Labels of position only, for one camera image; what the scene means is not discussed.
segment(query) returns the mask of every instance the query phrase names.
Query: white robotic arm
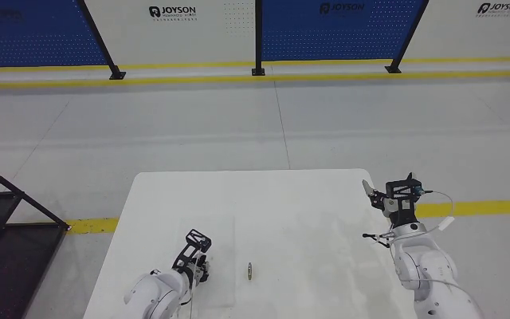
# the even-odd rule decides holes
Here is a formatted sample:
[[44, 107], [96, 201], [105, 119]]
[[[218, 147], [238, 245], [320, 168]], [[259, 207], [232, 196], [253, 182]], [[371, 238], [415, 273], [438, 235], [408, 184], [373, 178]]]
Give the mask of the white robotic arm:
[[[402, 286], [414, 291], [414, 311], [418, 319], [482, 319], [477, 303], [457, 284], [457, 267], [436, 244], [414, 214], [414, 203], [423, 191], [413, 178], [386, 184], [386, 194], [363, 187], [373, 207], [390, 219], [391, 231], [382, 235], [363, 234], [391, 249], [394, 246], [395, 272]], [[379, 238], [392, 239], [388, 243]]]
[[[202, 253], [207, 252], [211, 241], [196, 230], [190, 231], [186, 241], [186, 247], [170, 272], [162, 274], [159, 270], [152, 270], [136, 280], [133, 288], [124, 295], [126, 305], [117, 319], [168, 319], [181, 305], [191, 300], [194, 286], [209, 277], [209, 263]], [[186, 256], [190, 247], [193, 252]], [[182, 303], [186, 295], [189, 295], [189, 300]]]

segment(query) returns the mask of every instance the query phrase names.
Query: screw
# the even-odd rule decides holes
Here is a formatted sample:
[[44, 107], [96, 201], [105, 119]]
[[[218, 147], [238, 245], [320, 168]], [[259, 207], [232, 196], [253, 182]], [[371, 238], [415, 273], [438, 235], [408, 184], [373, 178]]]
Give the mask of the screw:
[[248, 263], [248, 280], [252, 280], [252, 272], [253, 272], [252, 263], [249, 262]]

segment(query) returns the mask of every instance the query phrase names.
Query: yellow line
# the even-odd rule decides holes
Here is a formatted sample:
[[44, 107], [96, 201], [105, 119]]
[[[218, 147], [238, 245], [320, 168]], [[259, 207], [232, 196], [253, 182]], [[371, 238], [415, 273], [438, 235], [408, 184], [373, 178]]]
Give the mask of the yellow line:
[[[402, 63], [471, 63], [471, 62], [510, 62], [510, 57], [432, 57], [403, 59]], [[378, 60], [316, 60], [316, 61], [267, 61], [263, 66], [272, 65], [373, 65], [391, 63], [390, 59]], [[205, 62], [205, 63], [166, 63], [119, 65], [120, 69], [172, 69], [172, 68], [228, 68], [252, 67], [254, 61]], [[38, 66], [38, 67], [3, 67], [0, 72], [60, 72], [60, 71], [97, 71], [108, 70], [106, 65], [80, 66]]]
[[[418, 204], [416, 216], [419, 219], [445, 217], [449, 215], [450, 203]], [[507, 215], [510, 214], [510, 201], [459, 202], [455, 203], [455, 216], [474, 215]], [[100, 234], [113, 233], [119, 218], [109, 219], [76, 219], [66, 221], [71, 230], [67, 234]]]
[[[445, 217], [449, 215], [451, 207], [450, 203], [418, 204], [416, 216], [418, 218]], [[454, 216], [502, 214], [510, 214], [510, 201], [459, 202], [455, 203], [453, 211]]]
[[118, 222], [118, 218], [68, 220], [66, 223], [72, 228], [67, 234], [113, 233]]
[[0, 89], [30, 89], [54, 87], [92, 87], [119, 85], [165, 85], [218, 82], [267, 82], [267, 81], [365, 81], [365, 80], [409, 80], [467, 77], [510, 77], [510, 71], [455, 71], [418, 73], [321, 73], [321, 74], [281, 74], [265, 77], [220, 76], [220, 77], [149, 77], [125, 78], [124, 80], [59, 80], [59, 81], [15, 81], [0, 82]]

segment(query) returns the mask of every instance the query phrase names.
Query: white cable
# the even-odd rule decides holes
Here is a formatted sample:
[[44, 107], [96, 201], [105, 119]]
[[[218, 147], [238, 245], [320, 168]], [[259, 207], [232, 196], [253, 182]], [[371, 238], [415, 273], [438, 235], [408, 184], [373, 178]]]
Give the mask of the white cable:
[[481, 310], [480, 306], [478, 305], [478, 302], [473, 296], [464, 288], [460, 287], [459, 285], [453, 284], [451, 282], [446, 282], [444, 280], [437, 280], [437, 279], [410, 279], [410, 280], [401, 280], [401, 282], [440, 282], [441, 284], [453, 286], [461, 291], [464, 291], [465, 294], [468, 295], [469, 300], [473, 301], [475, 306], [477, 307], [478, 312], [480, 312], [480, 315], [482, 318], [484, 318], [484, 312]]
[[[440, 191], [433, 191], [433, 193], [438, 193], [438, 194], [441, 194], [441, 195], [444, 195], [444, 196], [448, 197], [449, 201], [452, 203], [452, 208], [451, 208], [451, 210], [450, 210], [450, 212], [449, 212], [449, 215], [448, 215], [448, 216], [449, 216], [449, 217], [453, 216], [453, 210], [454, 210], [454, 208], [455, 208], [455, 203], [454, 203], [453, 199], [452, 199], [451, 197], [449, 197], [447, 194], [445, 194], [445, 193], [441, 193]], [[398, 241], [398, 240], [401, 240], [401, 239], [408, 239], [408, 238], [413, 238], [413, 237], [423, 236], [424, 234], [428, 234], [428, 233], [431, 233], [431, 232], [435, 231], [437, 228], [439, 228], [439, 226], [440, 226], [440, 225], [441, 225], [441, 224], [440, 224], [440, 223], [438, 223], [438, 224], [437, 224], [437, 225], [436, 225], [433, 229], [431, 229], [431, 230], [427, 230], [427, 231], [424, 231], [424, 232], [422, 232], [422, 233], [420, 233], [420, 234], [412, 234], [412, 235], [410, 235], [410, 236], [402, 236], [402, 237], [400, 237], [400, 238], [396, 238], [396, 239], [392, 240], [392, 241], [391, 241], [391, 243], [390, 243], [390, 251], [391, 251], [391, 245], [392, 245], [394, 242], [396, 242], [396, 241]]]
[[197, 264], [198, 264], [198, 260], [200, 259], [200, 256], [202, 256], [201, 250], [199, 250], [196, 255], [197, 260], [194, 261], [194, 267], [193, 267], [193, 280], [191, 281], [191, 287], [190, 287], [190, 319], [193, 314], [193, 293], [194, 293], [194, 289], [197, 286], [197, 282], [196, 282], [194, 276], [196, 274], [195, 272], [197, 271]]

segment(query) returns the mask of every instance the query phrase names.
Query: blue panel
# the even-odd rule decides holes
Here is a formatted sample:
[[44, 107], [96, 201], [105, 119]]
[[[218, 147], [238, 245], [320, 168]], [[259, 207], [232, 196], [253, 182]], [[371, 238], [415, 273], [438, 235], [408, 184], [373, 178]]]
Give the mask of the blue panel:
[[264, 0], [262, 61], [395, 58], [422, 0]]
[[106, 65], [76, 0], [0, 0], [0, 66]]

